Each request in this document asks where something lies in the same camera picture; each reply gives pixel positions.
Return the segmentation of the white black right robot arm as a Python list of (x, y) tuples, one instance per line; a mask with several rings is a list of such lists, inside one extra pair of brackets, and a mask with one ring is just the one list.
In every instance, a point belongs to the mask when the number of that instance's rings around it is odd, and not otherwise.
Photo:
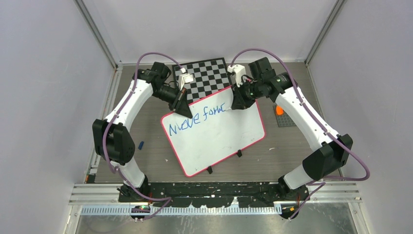
[(245, 67), (230, 65), (227, 73), (235, 79), (232, 86), (233, 110), (246, 110), (262, 97), (269, 98), (280, 106), (301, 130), (312, 153), (300, 166), (278, 179), (276, 186), (279, 196), (291, 200), (298, 188), (312, 181), (320, 180), (347, 163), (353, 145), (352, 138), (341, 135), (331, 128), (306, 103), (306, 99), (287, 72), (277, 74), (268, 58), (261, 58), (248, 65), (251, 75), (247, 76)]

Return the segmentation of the pink framed whiteboard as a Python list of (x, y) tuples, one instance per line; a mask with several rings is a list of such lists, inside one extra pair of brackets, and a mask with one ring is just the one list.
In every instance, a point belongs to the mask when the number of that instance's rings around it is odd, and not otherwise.
[(227, 87), (191, 103), (193, 118), (174, 112), (161, 118), (185, 176), (195, 176), (265, 138), (258, 104), (227, 111), (232, 102), (233, 92)]

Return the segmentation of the blue marker cap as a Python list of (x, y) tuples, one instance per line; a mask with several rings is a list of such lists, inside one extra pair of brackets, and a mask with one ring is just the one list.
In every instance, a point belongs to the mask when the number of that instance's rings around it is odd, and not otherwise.
[(139, 143), (139, 145), (138, 145), (138, 149), (139, 149), (139, 150), (142, 150), (143, 145), (144, 145), (144, 141), (141, 141), (141, 142)]

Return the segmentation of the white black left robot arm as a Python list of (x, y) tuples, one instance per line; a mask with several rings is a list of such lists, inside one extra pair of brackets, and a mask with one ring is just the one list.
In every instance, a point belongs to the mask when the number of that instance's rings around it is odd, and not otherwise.
[(192, 118), (185, 88), (173, 88), (166, 83), (171, 70), (163, 63), (155, 62), (150, 69), (138, 69), (130, 86), (117, 106), (103, 119), (92, 124), (94, 148), (103, 157), (113, 173), (123, 179), (121, 194), (145, 201), (150, 194), (148, 177), (139, 169), (134, 159), (135, 143), (130, 129), (143, 104), (156, 97), (176, 114)]

